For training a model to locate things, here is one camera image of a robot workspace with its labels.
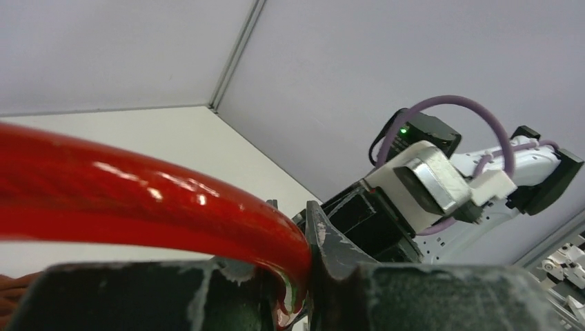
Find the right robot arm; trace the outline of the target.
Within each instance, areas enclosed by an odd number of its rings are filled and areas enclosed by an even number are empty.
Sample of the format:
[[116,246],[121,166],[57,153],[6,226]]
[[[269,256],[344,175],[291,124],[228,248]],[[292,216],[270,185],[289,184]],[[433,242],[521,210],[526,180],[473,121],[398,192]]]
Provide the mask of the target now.
[[332,227],[381,262],[445,263],[493,228],[558,200],[583,161],[527,126],[494,147],[457,153],[461,134],[415,114],[384,165],[321,205]]

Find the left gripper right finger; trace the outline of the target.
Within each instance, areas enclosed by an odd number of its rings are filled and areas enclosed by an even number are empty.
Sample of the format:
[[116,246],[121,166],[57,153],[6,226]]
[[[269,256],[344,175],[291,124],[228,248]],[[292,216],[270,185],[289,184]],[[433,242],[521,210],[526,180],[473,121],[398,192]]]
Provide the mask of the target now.
[[306,205],[309,330],[561,330],[546,293],[509,266],[380,263]]

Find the red cable lock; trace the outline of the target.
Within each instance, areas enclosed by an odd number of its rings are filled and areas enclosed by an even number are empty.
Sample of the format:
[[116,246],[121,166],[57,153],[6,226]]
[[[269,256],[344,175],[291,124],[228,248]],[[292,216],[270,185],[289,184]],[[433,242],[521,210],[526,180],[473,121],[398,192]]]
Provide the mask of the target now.
[[1,238],[170,248],[279,278],[280,328],[306,298],[310,248],[286,215],[229,183],[142,154],[1,124]]

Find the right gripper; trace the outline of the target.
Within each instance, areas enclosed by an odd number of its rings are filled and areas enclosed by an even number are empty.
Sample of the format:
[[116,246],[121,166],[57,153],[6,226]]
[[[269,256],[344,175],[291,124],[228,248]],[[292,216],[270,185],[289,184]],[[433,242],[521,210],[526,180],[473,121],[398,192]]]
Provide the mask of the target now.
[[317,237],[319,256],[327,264],[421,263],[422,253],[413,241],[415,231],[381,188],[360,180],[316,207],[293,218],[301,230]]

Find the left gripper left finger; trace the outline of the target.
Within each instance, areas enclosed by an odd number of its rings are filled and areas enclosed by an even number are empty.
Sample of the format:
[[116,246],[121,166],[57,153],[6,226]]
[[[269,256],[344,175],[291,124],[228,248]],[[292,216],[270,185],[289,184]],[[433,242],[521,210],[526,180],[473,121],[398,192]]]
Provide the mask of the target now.
[[11,330],[274,330],[272,278],[248,263],[68,263],[41,273]]

